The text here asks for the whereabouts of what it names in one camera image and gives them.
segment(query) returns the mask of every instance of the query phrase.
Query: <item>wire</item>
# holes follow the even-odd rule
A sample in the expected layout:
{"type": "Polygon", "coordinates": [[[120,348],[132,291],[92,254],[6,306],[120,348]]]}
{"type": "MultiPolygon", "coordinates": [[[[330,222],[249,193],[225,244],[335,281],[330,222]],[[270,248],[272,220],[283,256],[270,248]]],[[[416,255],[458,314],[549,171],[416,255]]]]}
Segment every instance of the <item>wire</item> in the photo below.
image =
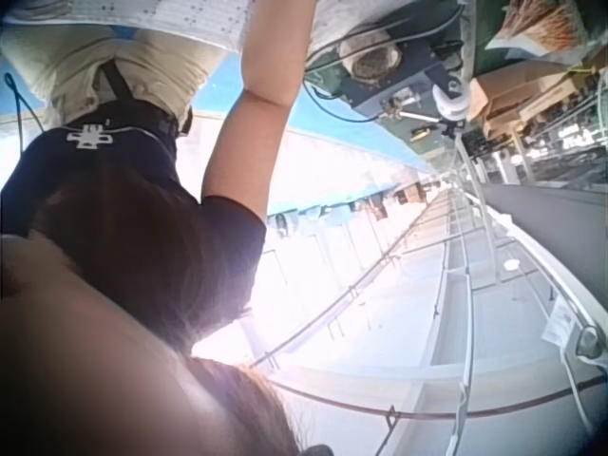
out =
{"type": "Polygon", "coordinates": [[[313,88],[313,92],[314,92],[314,95],[316,96],[316,98],[320,98],[321,100],[337,100],[342,95],[344,95],[341,92],[333,93],[333,94],[330,94],[330,95],[325,95],[318,88],[316,88],[314,85],[312,86],[312,88],[313,88]]]}
{"type": "Polygon", "coordinates": [[[23,120],[21,118],[21,103],[23,103],[28,109],[31,116],[34,118],[34,121],[38,124],[41,132],[45,132],[45,129],[42,127],[42,123],[40,119],[34,112],[34,110],[29,105],[28,101],[21,95],[19,89],[17,88],[17,84],[15,80],[12,78],[10,73],[4,73],[4,82],[7,87],[12,90],[12,93],[15,95],[15,106],[16,106],[16,114],[17,114],[17,127],[19,129],[19,151],[23,154],[23,120]]]}
{"type": "MultiPolygon", "coordinates": [[[[378,43],[374,43],[372,45],[368,45],[365,47],[361,47],[358,50],[355,50],[353,52],[350,52],[346,55],[340,56],[336,59],[330,60],[329,62],[325,63],[325,64],[321,64],[321,65],[317,65],[317,66],[312,66],[306,69],[305,73],[312,73],[314,71],[320,71],[321,69],[325,69],[325,68],[329,68],[329,67],[333,67],[337,64],[339,64],[340,62],[345,61],[346,59],[349,59],[351,57],[366,53],[368,51],[371,50],[375,50],[378,48],[383,48],[384,46],[387,45],[393,45],[393,44],[398,44],[398,43],[405,43],[406,41],[412,41],[412,40],[417,40],[418,38],[424,38],[426,36],[429,35],[434,35],[435,33],[440,32],[443,29],[446,29],[447,27],[449,27],[456,19],[458,19],[460,17],[460,15],[462,14],[463,10],[465,9],[465,7],[460,6],[456,9],[456,11],[454,12],[454,14],[452,14],[449,19],[447,19],[443,24],[441,24],[440,26],[436,27],[436,28],[432,28],[430,30],[427,31],[422,31],[420,33],[414,33],[412,35],[408,35],[408,36],[402,36],[400,38],[390,38],[388,40],[384,40],[384,41],[380,41],[378,43]]],[[[373,28],[373,29],[369,29],[366,30],[366,32],[372,32],[372,31],[379,31],[382,29],[389,29],[390,27],[394,27],[393,25],[388,25],[388,26],[384,26],[383,28],[373,28]]],[[[340,40],[336,40],[337,43],[340,43],[346,39],[349,39],[349,37],[353,37],[353,36],[359,36],[357,34],[353,34],[353,35],[346,35],[344,38],[341,38],[340,40]]],[[[316,55],[316,52],[314,52],[311,57],[309,58],[309,60],[314,57],[316,55]]]]}
{"type": "Polygon", "coordinates": [[[314,95],[311,93],[310,89],[306,85],[306,82],[302,82],[302,85],[304,86],[304,90],[306,91],[306,93],[308,94],[308,96],[311,98],[311,100],[313,100],[313,103],[319,109],[321,109],[323,112],[325,112],[326,114],[329,114],[330,116],[332,116],[333,118],[335,118],[335,119],[337,119],[339,121],[348,122],[348,123],[351,123],[351,124],[368,124],[370,122],[377,121],[378,119],[380,119],[380,116],[382,116],[382,114],[378,114],[377,116],[371,117],[369,119],[347,119],[346,117],[338,116],[337,114],[333,114],[329,109],[327,109],[323,104],[321,104],[314,97],[314,95]]]}

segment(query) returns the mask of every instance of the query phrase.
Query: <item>light fixture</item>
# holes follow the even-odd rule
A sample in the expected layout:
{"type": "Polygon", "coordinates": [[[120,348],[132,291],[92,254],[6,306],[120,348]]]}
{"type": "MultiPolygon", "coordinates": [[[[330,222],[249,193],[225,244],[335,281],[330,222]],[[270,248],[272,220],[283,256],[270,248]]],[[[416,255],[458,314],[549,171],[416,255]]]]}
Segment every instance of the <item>light fixture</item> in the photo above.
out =
{"type": "Polygon", "coordinates": [[[520,261],[516,258],[508,259],[503,263],[503,267],[509,272],[517,271],[520,269],[520,261]]]}

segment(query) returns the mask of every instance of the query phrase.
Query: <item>white logo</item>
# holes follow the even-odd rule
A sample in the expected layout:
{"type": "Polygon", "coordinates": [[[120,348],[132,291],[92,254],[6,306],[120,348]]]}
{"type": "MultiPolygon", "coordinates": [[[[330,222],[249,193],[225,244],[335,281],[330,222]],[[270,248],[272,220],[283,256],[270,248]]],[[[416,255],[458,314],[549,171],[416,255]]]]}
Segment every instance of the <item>white logo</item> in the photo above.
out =
{"type": "Polygon", "coordinates": [[[77,149],[98,149],[99,144],[114,143],[112,136],[103,132],[103,125],[85,125],[82,133],[70,133],[66,141],[77,141],[77,149]]]}

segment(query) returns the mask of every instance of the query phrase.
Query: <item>white label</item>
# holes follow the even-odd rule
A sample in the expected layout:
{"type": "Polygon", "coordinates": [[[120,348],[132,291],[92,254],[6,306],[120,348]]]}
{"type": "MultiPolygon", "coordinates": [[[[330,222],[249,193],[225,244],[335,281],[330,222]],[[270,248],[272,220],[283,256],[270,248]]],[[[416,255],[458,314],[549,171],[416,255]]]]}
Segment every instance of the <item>white label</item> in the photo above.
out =
{"type": "Polygon", "coordinates": [[[574,330],[574,325],[575,316],[572,309],[561,296],[558,296],[541,338],[565,349],[574,330]]]}

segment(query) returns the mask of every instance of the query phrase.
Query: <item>cardboard box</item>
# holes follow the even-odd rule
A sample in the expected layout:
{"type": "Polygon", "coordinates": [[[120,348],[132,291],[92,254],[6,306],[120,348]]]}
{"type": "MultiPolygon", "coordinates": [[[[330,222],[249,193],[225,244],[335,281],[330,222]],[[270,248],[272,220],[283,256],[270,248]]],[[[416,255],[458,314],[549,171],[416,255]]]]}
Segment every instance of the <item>cardboard box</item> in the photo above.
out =
{"type": "Polygon", "coordinates": [[[547,107],[560,102],[573,93],[577,93],[585,85],[585,75],[576,74],[566,77],[562,82],[551,87],[543,94],[522,105],[518,111],[523,122],[528,122],[534,116],[543,112],[547,107]]]}
{"type": "Polygon", "coordinates": [[[513,128],[519,129],[521,124],[520,113],[514,108],[500,116],[485,120],[483,131],[486,138],[493,140],[504,133],[510,133],[513,128]]]}
{"type": "Polygon", "coordinates": [[[493,112],[524,103],[558,83],[567,69],[562,64],[527,61],[473,79],[468,119],[491,118],[493,112]]]}

